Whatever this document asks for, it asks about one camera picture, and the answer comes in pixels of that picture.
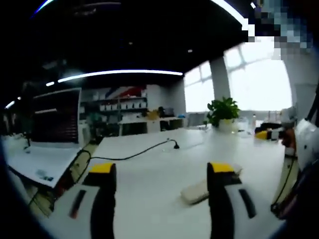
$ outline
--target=power cable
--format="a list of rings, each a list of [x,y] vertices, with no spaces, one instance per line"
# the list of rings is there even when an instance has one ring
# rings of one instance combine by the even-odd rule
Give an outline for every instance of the power cable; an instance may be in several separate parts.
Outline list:
[[[90,164],[91,159],[93,159],[93,158],[105,159],[105,160],[114,160],[114,161],[127,160],[127,159],[130,159],[130,158],[136,157],[136,156],[138,156],[138,155],[141,155],[142,153],[145,153],[145,152],[147,152],[147,151],[149,151],[149,150],[151,150],[151,149],[153,149],[153,148],[155,148],[155,147],[157,147],[157,146],[160,146],[160,145],[165,144],[165,143],[168,143],[168,142],[175,142],[174,149],[179,149],[179,145],[177,144],[176,140],[174,140],[174,139],[169,139],[169,138],[168,138],[168,139],[167,139],[166,141],[164,141],[164,142],[155,144],[154,146],[149,147],[149,148],[143,150],[143,151],[140,152],[140,153],[137,153],[137,154],[134,154],[134,155],[132,155],[132,156],[125,157],[125,158],[91,157],[91,153],[90,153],[89,151],[84,150],[84,149],[83,149],[83,150],[80,150],[79,153],[78,153],[78,156],[79,156],[81,153],[84,153],[84,152],[85,152],[85,153],[88,153],[88,154],[90,155],[90,158],[89,158],[89,160],[87,161],[87,164],[86,164],[84,170],[83,170],[82,173],[79,175],[78,179],[75,181],[74,184],[78,183],[79,180],[80,180],[80,178],[82,178],[83,174],[85,173],[86,169],[88,168],[88,166],[89,166],[89,164]]]

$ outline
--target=shelf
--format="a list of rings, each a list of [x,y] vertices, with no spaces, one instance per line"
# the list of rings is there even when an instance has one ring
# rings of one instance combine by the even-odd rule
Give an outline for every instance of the shelf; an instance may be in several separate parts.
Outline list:
[[[138,110],[147,110],[148,108],[132,108],[132,109],[117,109],[111,111],[100,111],[100,112],[118,112],[118,111],[138,111]]]
[[[114,99],[103,99],[103,100],[97,100],[97,101],[84,101],[84,102],[81,102],[81,104],[87,104],[87,103],[97,103],[97,102],[110,102],[110,101],[116,101],[117,100],[120,100],[120,101],[123,101],[123,100],[146,100],[147,98],[146,97],[130,97],[130,98],[114,98]]]
[[[116,112],[130,112],[130,111],[145,111],[147,110],[148,108],[133,108],[133,109],[118,109],[118,110],[111,110],[111,111],[96,111],[96,113],[116,113]]]

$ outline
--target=floor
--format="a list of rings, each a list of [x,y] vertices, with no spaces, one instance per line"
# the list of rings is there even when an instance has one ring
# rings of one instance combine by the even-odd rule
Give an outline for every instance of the floor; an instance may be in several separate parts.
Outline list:
[[[94,153],[97,145],[89,144],[84,147],[84,150],[89,151],[91,154]],[[88,154],[83,153],[74,162],[71,167],[71,175],[73,180],[77,180],[81,172],[84,170],[88,160]],[[24,185],[29,197],[33,197],[34,191],[36,190],[32,185]],[[30,203],[29,208],[37,217],[49,217],[51,214],[50,209],[50,194],[47,192],[39,192],[36,194],[34,200]]]

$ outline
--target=ceiling light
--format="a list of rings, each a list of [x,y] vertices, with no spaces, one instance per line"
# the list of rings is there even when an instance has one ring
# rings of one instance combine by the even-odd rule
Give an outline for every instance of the ceiling light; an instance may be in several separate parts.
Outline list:
[[[211,0],[212,2],[219,5],[221,8],[223,8],[225,11],[227,11],[229,14],[231,14],[240,24],[246,25],[245,18],[231,5],[229,5],[224,0]]]
[[[52,86],[52,85],[54,85],[54,82],[51,81],[51,82],[49,82],[49,83],[46,83],[45,85],[46,85],[46,86]]]
[[[54,0],[46,0],[36,11],[34,14],[38,13],[42,8],[47,6],[49,3],[53,2]]]
[[[5,107],[6,109],[9,109],[11,106],[13,106],[14,101],[11,101],[9,104],[7,104],[7,106]]]
[[[92,73],[86,73],[81,74],[77,76],[70,76],[63,79],[58,80],[59,83],[64,81],[70,81],[74,79],[79,79],[83,77],[89,77],[89,76],[100,76],[100,75],[110,75],[110,74],[123,74],[123,73],[153,73],[153,74],[165,74],[165,75],[176,75],[176,76],[182,76],[183,73],[181,72],[175,72],[175,71],[158,71],[158,70],[114,70],[114,71],[100,71],[100,72],[92,72]]]

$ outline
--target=bright window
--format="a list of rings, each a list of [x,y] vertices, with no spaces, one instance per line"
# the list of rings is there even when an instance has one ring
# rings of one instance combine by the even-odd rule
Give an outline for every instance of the bright window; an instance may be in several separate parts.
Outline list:
[[[285,64],[263,60],[229,74],[231,96],[241,110],[280,111],[292,106]]]
[[[272,60],[274,53],[271,38],[256,38],[225,52],[230,94],[241,110],[280,111],[292,106],[285,64]]]
[[[195,83],[197,81],[200,81],[200,71],[199,67],[196,67],[192,69],[191,71],[187,72],[185,74],[185,84],[190,85],[192,83]]]
[[[214,100],[214,87],[209,62],[185,74],[186,112],[208,111],[207,104]]]
[[[227,68],[237,67],[242,63],[238,48],[232,48],[225,52],[225,61]]]
[[[201,73],[202,79],[205,79],[211,76],[211,70],[210,70],[210,65],[208,61],[200,65],[200,73]]]
[[[274,53],[274,42],[246,42],[240,46],[246,63],[270,58]]]

